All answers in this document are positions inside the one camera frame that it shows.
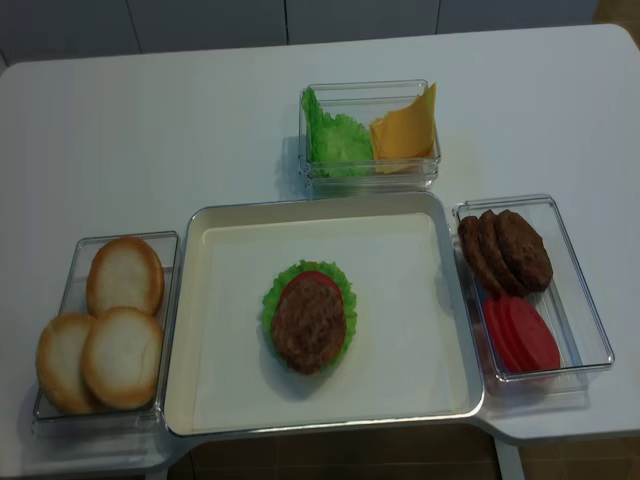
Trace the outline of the right brown meat patty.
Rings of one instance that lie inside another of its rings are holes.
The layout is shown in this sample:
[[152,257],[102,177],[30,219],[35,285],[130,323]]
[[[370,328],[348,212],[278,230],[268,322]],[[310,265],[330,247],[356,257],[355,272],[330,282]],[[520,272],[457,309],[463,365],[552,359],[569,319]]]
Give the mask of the right brown meat patty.
[[545,291],[553,278],[553,267],[542,237],[511,210],[498,214],[495,230],[503,259],[512,274],[528,291]]

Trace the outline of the brown meat patty on tray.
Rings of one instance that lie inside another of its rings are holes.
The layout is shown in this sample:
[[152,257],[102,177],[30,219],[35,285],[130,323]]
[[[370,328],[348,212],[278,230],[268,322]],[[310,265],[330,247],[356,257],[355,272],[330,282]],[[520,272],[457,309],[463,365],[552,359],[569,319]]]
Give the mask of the brown meat patty on tray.
[[296,313],[276,307],[270,337],[275,352],[290,369],[302,375],[316,374],[336,360],[345,345],[346,307],[334,313]]

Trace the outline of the left brown meat patty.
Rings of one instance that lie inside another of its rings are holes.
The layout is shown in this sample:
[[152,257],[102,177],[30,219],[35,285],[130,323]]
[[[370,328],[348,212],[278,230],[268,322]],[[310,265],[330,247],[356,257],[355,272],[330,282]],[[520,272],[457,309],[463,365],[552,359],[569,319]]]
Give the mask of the left brown meat patty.
[[506,294],[502,285],[489,267],[479,243],[479,219],[476,216],[463,218],[457,228],[463,256],[480,286],[493,298]]

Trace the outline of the cream rectangular serving tray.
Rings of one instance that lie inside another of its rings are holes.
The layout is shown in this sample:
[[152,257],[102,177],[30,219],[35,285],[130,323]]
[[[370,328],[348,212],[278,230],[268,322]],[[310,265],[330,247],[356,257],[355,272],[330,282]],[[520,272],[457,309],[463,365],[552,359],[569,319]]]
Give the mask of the cream rectangular serving tray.
[[[262,300],[335,263],[356,333],[316,375],[269,346]],[[246,437],[474,416],[484,384],[444,208],[429,193],[207,207],[190,220],[162,407],[174,435]]]

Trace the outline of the bun half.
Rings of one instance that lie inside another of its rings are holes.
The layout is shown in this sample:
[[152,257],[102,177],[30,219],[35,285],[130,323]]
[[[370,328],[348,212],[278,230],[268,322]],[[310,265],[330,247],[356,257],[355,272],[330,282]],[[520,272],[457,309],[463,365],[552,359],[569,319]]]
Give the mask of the bun half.
[[99,402],[82,377],[81,357],[94,318],[70,312],[51,319],[36,349],[36,374],[48,401],[62,414],[95,412]]
[[164,330],[133,307],[114,307],[90,328],[81,355],[81,374],[104,405],[135,410],[151,401],[158,381]]
[[153,248],[138,237],[120,237],[94,256],[86,283],[89,313],[136,308],[155,316],[164,297],[164,272]]

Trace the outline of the right red tomato slice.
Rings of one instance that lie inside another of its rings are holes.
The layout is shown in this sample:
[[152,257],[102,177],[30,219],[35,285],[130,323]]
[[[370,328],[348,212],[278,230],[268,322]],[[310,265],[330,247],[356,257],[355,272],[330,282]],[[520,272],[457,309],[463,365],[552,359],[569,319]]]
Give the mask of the right red tomato slice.
[[559,369],[561,360],[556,340],[536,309],[519,297],[502,297],[498,305],[503,326],[523,370]]

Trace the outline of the left red tomato slice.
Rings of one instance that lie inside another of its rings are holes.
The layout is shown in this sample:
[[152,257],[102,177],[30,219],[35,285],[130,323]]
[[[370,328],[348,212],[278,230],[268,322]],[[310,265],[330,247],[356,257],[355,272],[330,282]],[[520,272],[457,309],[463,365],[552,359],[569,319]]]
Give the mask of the left red tomato slice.
[[506,370],[511,373],[520,373],[522,365],[499,313],[498,301],[494,298],[486,299],[483,311],[492,342]]

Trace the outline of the back bun half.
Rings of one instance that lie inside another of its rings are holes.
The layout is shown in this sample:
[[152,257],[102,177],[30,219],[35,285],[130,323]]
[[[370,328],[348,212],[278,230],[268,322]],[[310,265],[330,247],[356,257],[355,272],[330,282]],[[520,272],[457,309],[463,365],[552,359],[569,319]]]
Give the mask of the back bun half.
[[89,313],[136,308],[155,316],[164,297],[164,272],[153,248],[138,237],[120,237],[94,256],[86,283]]

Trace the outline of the front right bun half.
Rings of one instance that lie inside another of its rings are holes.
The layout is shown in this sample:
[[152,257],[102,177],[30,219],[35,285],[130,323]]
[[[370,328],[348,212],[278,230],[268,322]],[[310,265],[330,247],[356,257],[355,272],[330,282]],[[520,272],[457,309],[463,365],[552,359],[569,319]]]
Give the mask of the front right bun half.
[[81,355],[81,374],[104,405],[135,410],[151,401],[158,381],[164,330],[133,307],[114,307],[90,328]]

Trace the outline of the middle red tomato slice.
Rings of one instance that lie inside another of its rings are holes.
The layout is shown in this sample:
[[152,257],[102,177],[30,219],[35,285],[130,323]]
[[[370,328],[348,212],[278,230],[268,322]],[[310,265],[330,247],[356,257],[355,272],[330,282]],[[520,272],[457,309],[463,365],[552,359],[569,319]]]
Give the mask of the middle red tomato slice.
[[533,370],[533,363],[524,352],[521,342],[512,329],[513,322],[507,312],[508,303],[517,297],[503,296],[493,301],[491,315],[491,335],[506,369],[511,373],[525,373]]

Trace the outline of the middle brown meat patty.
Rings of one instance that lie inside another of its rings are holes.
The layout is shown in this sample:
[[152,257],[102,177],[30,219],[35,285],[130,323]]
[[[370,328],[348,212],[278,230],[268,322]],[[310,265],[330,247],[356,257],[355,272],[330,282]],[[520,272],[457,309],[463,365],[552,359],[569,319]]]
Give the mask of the middle brown meat patty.
[[479,244],[491,271],[504,291],[514,297],[525,297],[529,291],[516,278],[507,266],[501,253],[495,221],[497,215],[492,210],[485,211],[479,217]]

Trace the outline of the green lettuce in container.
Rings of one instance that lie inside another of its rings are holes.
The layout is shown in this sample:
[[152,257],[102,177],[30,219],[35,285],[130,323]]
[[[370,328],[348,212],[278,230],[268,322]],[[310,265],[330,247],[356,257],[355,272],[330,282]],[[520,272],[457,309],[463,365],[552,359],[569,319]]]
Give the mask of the green lettuce in container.
[[332,116],[308,87],[301,98],[310,138],[309,160],[319,177],[365,176],[373,159],[365,126],[346,114]]

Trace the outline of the front left bun half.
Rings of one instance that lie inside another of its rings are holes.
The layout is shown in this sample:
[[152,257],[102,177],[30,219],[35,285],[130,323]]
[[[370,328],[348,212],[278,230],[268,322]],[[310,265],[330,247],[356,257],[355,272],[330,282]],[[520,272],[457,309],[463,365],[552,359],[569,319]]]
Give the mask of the front left bun half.
[[82,377],[81,357],[94,318],[70,312],[51,319],[36,349],[36,374],[48,401],[62,414],[95,412],[99,402]]

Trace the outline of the clear patty tomato container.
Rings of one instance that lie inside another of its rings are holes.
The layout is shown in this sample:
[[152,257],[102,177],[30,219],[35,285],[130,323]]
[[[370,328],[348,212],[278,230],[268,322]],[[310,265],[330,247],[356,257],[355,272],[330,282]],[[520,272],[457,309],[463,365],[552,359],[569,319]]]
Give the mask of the clear patty tomato container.
[[[551,283],[543,292],[529,291],[519,298],[536,309],[554,336],[560,352],[559,369],[511,373],[496,351],[483,311],[485,300],[493,297],[475,279],[457,234],[463,218],[479,219],[487,210],[497,216],[504,210],[520,214],[543,239],[553,267]],[[612,367],[615,356],[556,202],[548,195],[466,201],[454,208],[453,216],[458,269],[472,300],[474,327],[479,335],[489,390],[515,398],[587,390],[595,376]]]

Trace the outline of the green lettuce leaf on tray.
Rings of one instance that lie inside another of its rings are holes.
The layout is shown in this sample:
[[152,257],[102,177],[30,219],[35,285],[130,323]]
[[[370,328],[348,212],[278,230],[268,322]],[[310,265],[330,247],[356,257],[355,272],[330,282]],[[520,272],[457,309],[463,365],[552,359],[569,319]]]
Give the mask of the green lettuce leaf on tray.
[[358,319],[358,315],[356,312],[357,296],[355,292],[352,290],[352,284],[347,279],[345,273],[334,262],[329,263],[324,261],[301,260],[298,263],[280,272],[275,277],[271,288],[264,295],[262,299],[262,313],[261,313],[260,321],[261,321],[261,327],[262,327],[263,333],[266,337],[269,347],[271,348],[273,353],[281,360],[281,362],[283,362],[284,365],[288,367],[286,363],[275,352],[274,346],[272,344],[271,337],[270,337],[271,321],[275,314],[277,303],[279,301],[283,288],[297,274],[302,273],[303,271],[308,271],[308,270],[318,270],[318,271],[321,271],[322,273],[328,274],[338,284],[343,295],[344,306],[346,307],[347,337],[346,337],[345,345],[341,353],[337,357],[337,359],[334,360],[328,367],[316,373],[316,374],[319,374],[331,368],[336,362],[338,362],[341,359],[342,356],[344,356],[344,354],[348,350],[356,334],[356,327],[357,327],[357,319]]

